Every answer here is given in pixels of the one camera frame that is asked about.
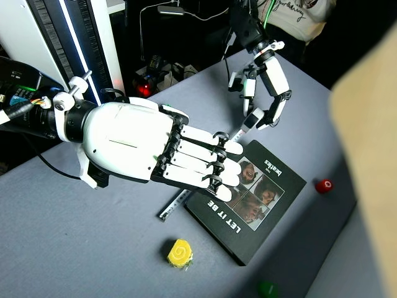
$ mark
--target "tape measure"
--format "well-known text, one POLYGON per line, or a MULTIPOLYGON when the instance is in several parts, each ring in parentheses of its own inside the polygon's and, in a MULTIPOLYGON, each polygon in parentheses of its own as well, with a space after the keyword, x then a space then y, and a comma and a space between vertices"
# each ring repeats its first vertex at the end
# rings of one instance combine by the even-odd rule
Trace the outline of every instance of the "tape measure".
MULTIPOLYGON (((263 116, 264 112, 257 107, 245 118, 240 130, 235 135, 233 135, 230 140, 237 142, 245 133, 253 129, 255 125, 263 118, 263 116)), ((165 222, 166 219, 175 211, 175 209, 185 203, 185 201, 191 194, 192 191, 188 191, 187 189, 181 191, 178 196, 160 213, 160 220, 165 222)))

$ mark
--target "gray wall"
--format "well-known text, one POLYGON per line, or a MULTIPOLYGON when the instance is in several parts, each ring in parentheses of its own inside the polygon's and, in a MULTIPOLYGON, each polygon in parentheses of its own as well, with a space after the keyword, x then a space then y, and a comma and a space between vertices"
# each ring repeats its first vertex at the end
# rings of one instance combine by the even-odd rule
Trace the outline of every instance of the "gray wall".
POLYGON ((387 297, 359 208, 339 235, 306 298, 387 297))

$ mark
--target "gray tabletop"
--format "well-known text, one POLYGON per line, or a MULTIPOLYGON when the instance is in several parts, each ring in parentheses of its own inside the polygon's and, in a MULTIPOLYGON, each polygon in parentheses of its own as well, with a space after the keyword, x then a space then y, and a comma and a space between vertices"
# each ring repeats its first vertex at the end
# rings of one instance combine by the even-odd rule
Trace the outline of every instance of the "gray tabletop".
MULTIPOLYGON (((230 70, 250 57, 232 56, 230 70)), ((165 223, 157 219, 177 188, 111 177, 109 187, 95 191, 34 158, 0 177, 0 297, 257 297, 259 281, 276 283, 281 297, 303 297, 355 197, 329 119, 329 91, 279 59, 293 96, 276 128, 252 131, 241 142, 260 141, 308 184, 248 266, 239 267, 184 208, 165 223), (323 178, 335 188, 320 196, 312 181, 323 178), (177 238, 194 251, 186 272, 165 261, 177 238)), ((223 62, 151 99, 186 112, 191 126, 210 132, 235 132, 243 120, 223 62)), ((270 103, 259 83, 256 104, 270 103)), ((78 173, 71 144, 44 156, 78 173)))

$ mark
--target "robotic hand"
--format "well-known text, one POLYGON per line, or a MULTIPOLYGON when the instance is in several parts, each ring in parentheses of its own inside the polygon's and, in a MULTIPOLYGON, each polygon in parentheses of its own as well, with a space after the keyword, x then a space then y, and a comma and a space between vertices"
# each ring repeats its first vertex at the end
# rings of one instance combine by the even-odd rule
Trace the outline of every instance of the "robotic hand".
POLYGON ((243 148, 227 134, 188 126, 185 113, 147 99, 125 97, 130 103, 97 107, 81 99, 91 72, 74 77, 66 93, 29 65, 0 58, 0 66, 9 70, 0 73, 0 129, 76 143, 79 177, 90 187, 106 186, 111 174, 231 200, 225 185, 239 184, 241 168, 227 153, 239 155, 243 148), (46 105, 36 105, 38 99, 46 105))
POLYGON ((269 110, 256 125, 261 130, 278 121, 291 90, 274 51, 284 47, 283 42, 271 40, 257 19, 255 0, 234 0, 230 7, 230 25, 240 44, 254 54, 253 61, 245 64, 240 71, 232 72, 229 91, 243 90, 243 113, 247 116, 254 109, 256 78, 260 76, 267 91, 274 97, 269 110))

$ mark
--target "book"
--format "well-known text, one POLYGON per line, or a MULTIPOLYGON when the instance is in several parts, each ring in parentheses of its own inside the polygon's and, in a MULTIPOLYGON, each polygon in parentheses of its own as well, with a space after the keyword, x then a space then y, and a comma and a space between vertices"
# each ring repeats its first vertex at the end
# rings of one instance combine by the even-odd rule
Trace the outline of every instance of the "book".
POLYGON ((240 264, 247 265, 306 181, 258 141, 235 158, 242 168, 240 184, 229 187, 230 202, 195 193, 189 212, 240 264))

